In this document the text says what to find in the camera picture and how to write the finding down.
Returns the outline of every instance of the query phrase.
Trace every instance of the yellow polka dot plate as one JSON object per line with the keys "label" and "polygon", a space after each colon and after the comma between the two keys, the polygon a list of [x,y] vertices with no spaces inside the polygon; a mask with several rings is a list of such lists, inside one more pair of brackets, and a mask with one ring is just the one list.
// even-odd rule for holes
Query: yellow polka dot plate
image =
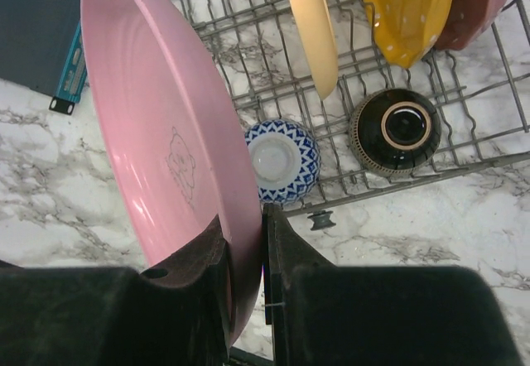
{"label": "yellow polka dot plate", "polygon": [[375,42],[390,64],[410,68],[435,44],[452,0],[364,0]]}

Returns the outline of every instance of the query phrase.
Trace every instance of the cream plate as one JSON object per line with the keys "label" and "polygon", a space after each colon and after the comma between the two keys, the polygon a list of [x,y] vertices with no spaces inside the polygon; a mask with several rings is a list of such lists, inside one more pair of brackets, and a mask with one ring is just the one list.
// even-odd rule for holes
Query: cream plate
{"label": "cream plate", "polygon": [[435,44],[451,0],[364,0],[375,42],[390,64],[410,68]]}
{"label": "cream plate", "polygon": [[339,61],[330,12],[325,0],[289,0],[311,76],[321,99],[331,94],[339,78]]}

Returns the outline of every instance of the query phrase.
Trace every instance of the dish rack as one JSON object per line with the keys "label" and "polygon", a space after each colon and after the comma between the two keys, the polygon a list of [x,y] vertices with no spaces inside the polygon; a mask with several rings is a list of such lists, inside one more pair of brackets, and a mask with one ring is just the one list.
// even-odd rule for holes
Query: dish rack
{"label": "dish rack", "polygon": [[[480,43],[491,46],[483,62],[493,60],[493,73],[487,83],[466,83],[460,77],[461,70],[473,71],[469,55],[431,51],[410,70],[390,66],[373,43],[363,0],[327,0],[340,77],[335,92],[320,100],[288,0],[172,1],[210,50],[244,128],[265,118],[288,118],[315,136],[322,154],[319,183],[302,201],[285,208],[288,216],[312,214],[314,229],[334,225],[326,210],[338,205],[530,159],[527,138],[522,138],[529,127],[521,102],[522,86],[530,92],[530,70],[524,64],[510,65],[510,45],[495,23]],[[518,31],[528,41],[519,45],[525,48],[521,53],[530,52],[525,3],[528,0],[508,0],[499,17],[517,16]],[[480,61],[476,64],[484,69]],[[477,78],[487,74],[476,72]],[[348,145],[348,121],[355,106],[367,95],[392,87],[426,95],[438,108],[443,126],[434,158],[406,179],[373,175],[355,160]]]}

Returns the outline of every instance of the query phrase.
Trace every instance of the bear logo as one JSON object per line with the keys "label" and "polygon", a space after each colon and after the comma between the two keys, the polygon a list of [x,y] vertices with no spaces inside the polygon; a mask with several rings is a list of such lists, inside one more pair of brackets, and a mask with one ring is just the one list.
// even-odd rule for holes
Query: bear logo
{"label": "bear logo", "polygon": [[166,158],[166,162],[175,182],[181,188],[184,199],[191,205],[193,189],[195,188],[195,159],[176,128],[173,128],[170,154]]}

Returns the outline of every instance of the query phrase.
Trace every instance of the black ceramic bowl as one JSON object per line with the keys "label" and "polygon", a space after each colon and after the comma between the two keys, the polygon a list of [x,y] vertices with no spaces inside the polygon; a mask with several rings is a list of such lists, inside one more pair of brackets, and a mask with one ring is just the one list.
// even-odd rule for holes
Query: black ceramic bowl
{"label": "black ceramic bowl", "polygon": [[352,151],[380,176],[407,176],[431,159],[440,145],[441,124],[429,99],[408,89],[372,94],[352,115]]}

